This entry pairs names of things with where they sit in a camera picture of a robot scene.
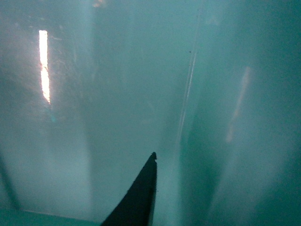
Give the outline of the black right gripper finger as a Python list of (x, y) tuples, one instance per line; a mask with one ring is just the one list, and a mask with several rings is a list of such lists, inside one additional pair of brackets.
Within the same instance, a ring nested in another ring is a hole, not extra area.
[(129, 190), (102, 226), (151, 226), (157, 191), (157, 155), (146, 161)]

